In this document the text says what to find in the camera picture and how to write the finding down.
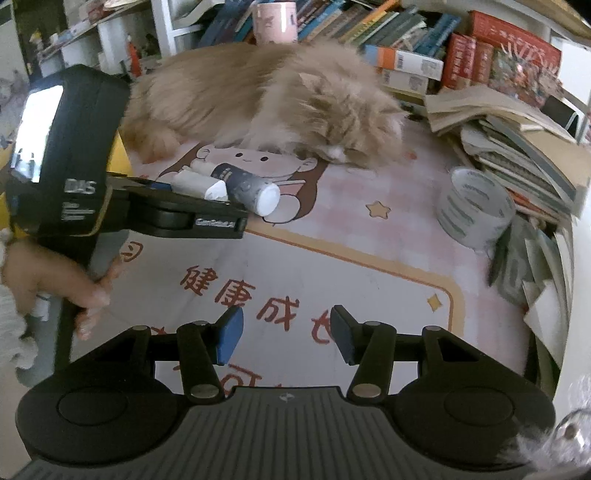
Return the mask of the left hand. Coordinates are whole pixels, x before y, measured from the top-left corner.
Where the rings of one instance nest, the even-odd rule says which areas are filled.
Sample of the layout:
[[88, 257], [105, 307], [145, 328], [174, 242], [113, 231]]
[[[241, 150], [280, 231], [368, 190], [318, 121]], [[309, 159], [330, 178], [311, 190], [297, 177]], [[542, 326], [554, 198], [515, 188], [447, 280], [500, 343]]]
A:
[[1, 283], [10, 290], [21, 315], [31, 313], [39, 293], [64, 298], [80, 307], [75, 330], [79, 339], [86, 340], [100, 312], [110, 304], [112, 283], [122, 267], [122, 260], [115, 258], [106, 274], [94, 281], [76, 262], [23, 239], [6, 247]]

